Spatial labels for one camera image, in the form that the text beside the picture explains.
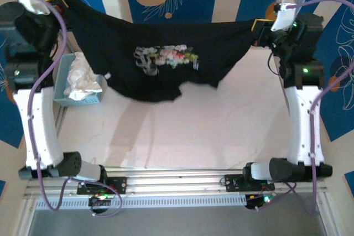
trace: gray floor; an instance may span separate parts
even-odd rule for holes
[[[244,207],[125,209],[113,218],[89,210],[36,211],[31,236],[278,236],[326,235],[292,195],[261,211]]]

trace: crumpled white fabric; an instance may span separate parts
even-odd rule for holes
[[[70,86],[64,91],[64,94],[75,101],[82,101],[88,95],[102,92],[102,88],[98,84],[97,75],[94,74],[84,54],[76,52],[75,57],[67,77]]]

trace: white table surface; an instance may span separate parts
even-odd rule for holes
[[[268,55],[251,49],[217,90],[186,83],[174,102],[140,103],[107,88],[100,104],[68,108],[63,150],[105,166],[190,169],[284,156],[290,118]]]

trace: robotic arm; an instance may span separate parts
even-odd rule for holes
[[[8,2],[0,6],[0,34],[6,38],[5,75],[19,108],[27,146],[26,165],[19,170],[21,179],[37,178],[37,159],[33,154],[28,128],[30,89],[51,65],[50,53],[56,44],[59,23],[45,5],[33,0]],[[47,76],[33,99],[33,128],[38,143],[43,177],[76,177],[87,181],[105,181],[102,166],[81,160],[78,152],[63,153],[58,142],[53,116],[54,82]]]
[[[256,20],[253,33],[255,45],[269,47],[280,58],[279,74],[288,101],[291,118],[291,142],[286,159],[272,158],[269,162],[248,163],[243,169],[247,180],[269,180],[274,182],[307,182],[312,177],[312,158],[315,160],[316,175],[325,178],[332,175],[332,167],[324,164],[320,143],[320,102],[314,115],[315,131],[311,132],[311,105],[324,88],[324,67],[313,58],[317,41],[322,34],[322,18],[314,14],[297,15],[287,23],[283,19],[283,7],[287,2],[275,6],[278,23]],[[274,26],[285,22],[281,29]],[[315,138],[315,150],[311,151],[311,134]]]

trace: black t-shirt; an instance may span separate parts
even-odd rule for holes
[[[253,20],[133,24],[65,2],[69,30],[94,73],[110,73],[110,87],[139,101],[173,101],[187,81],[217,87],[253,41]]]

